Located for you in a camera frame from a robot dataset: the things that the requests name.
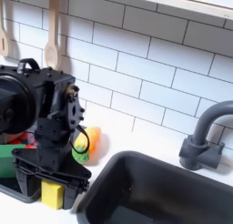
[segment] black sink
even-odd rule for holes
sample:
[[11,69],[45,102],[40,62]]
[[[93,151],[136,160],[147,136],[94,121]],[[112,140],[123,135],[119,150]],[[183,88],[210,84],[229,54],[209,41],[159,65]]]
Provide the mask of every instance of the black sink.
[[111,158],[77,209],[79,224],[232,224],[233,188],[139,154]]

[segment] tile wall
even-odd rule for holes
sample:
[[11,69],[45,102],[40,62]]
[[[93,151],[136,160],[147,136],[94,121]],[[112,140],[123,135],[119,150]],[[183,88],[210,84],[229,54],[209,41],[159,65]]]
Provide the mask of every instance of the tile wall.
[[[4,0],[11,55],[46,66],[48,0]],[[184,138],[201,114],[233,100],[233,22],[140,0],[61,0],[62,69],[76,77],[87,126]],[[211,127],[233,167],[233,117]]]

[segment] sponge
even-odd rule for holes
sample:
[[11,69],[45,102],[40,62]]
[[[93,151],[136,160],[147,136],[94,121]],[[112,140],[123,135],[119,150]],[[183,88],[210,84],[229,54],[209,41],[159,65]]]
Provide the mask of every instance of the sponge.
[[53,209],[63,207],[64,187],[46,180],[42,180],[41,198],[42,202]]

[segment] faucet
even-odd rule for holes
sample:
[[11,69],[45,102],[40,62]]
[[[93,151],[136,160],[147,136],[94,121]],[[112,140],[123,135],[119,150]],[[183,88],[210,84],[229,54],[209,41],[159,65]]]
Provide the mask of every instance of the faucet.
[[233,101],[218,103],[206,110],[200,117],[193,135],[184,139],[179,152],[180,164],[189,170],[199,170],[202,166],[217,168],[224,144],[211,147],[206,138],[213,122],[225,115],[233,115]]

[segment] cable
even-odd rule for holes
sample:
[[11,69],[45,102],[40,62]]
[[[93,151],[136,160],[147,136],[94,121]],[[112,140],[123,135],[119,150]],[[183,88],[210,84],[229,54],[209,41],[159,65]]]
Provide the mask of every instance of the cable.
[[87,147],[84,151],[77,151],[73,145],[73,143],[70,141],[70,144],[71,144],[71,147],[73,148],[73,150],[78,154],[78,155],[84,155],[90,148],[90,139],[89,139],[89,136],[88,134],[85,132],[85,130],[81,127],[81,126],[77,126],[76,128],[79,132],[81,132],[82,134],[85,135],[86,139],[87,139]]

